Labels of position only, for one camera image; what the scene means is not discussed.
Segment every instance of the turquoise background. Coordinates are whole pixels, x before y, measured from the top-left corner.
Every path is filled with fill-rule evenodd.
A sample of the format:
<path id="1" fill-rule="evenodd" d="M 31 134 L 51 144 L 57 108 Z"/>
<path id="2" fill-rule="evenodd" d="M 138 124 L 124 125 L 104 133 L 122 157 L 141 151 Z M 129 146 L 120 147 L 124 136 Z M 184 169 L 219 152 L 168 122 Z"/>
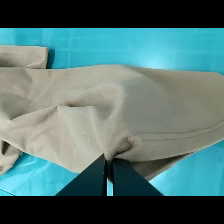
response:
<path id="1" fill-rule="evenodd" d="M 46 46 L 48 68 L 55 69 L 128 64 L 224 74 L 220 28 L 0 28 L 0 44 Z M 76 176 L 24 154 L 0 177 L 0 189 L 13 195 L 55 195 Z M 224 195 L 224 143 L 177 163 L 151 183 L 164 195 Z"/>

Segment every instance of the blue table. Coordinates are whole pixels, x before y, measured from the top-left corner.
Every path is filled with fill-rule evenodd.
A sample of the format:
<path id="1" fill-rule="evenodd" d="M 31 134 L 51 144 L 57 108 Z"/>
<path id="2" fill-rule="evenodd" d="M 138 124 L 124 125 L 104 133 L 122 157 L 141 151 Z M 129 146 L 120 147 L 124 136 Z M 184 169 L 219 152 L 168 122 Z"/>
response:
<path id="1" fill-rule="evenodd" d="M 220 28 L 1 28 L 0 44 L 47 46 L 48 67 L 55 69 L 128 64 L 224 74 Z M 55 195 L 76 176 L 24 154 L 0 177 L 0 189 L 13 195 Z M 224 195 L 224 143 L 177 163 L 151 184 L 164 195 Z"/>

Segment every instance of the sleeve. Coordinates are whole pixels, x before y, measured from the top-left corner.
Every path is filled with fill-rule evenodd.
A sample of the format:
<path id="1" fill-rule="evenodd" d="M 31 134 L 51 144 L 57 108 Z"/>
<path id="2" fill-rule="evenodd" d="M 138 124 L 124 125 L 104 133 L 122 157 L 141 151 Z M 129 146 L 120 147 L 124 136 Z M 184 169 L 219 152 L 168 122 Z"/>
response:
<path id="1" fill-rule="evenodd" d="M 44 69 L 48 49 L 36 46 L 0 46 L 0 67 L 26 67 Z"/>

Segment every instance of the beige shirt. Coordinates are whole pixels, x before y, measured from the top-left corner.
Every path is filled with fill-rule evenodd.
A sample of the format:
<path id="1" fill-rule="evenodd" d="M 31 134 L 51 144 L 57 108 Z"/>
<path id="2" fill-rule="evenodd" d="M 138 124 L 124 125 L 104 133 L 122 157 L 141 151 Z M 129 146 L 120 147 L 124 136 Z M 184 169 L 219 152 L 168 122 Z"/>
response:
<path id="1" fill-rule="evenodd" d="M 0 174 L 25 152 L 81 172 L 101 154 L 150 180 L 224 136 L 224 77 L 125 65 L 46 69 L 0 46 Z"/>

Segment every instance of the garment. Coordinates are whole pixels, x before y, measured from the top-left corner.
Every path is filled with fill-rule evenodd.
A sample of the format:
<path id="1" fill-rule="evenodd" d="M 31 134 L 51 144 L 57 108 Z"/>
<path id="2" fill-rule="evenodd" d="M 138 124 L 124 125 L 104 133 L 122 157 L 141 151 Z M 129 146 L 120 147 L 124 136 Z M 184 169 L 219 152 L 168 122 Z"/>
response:
<path id="1" fill-rule="evenodd" d="M 147 180 L 224 136 L 224 77 L 125 65 L 46 69 L 47 48 L 0 47 L 0 173 L 25 152 L 73 172 L 104 153 Z"/>

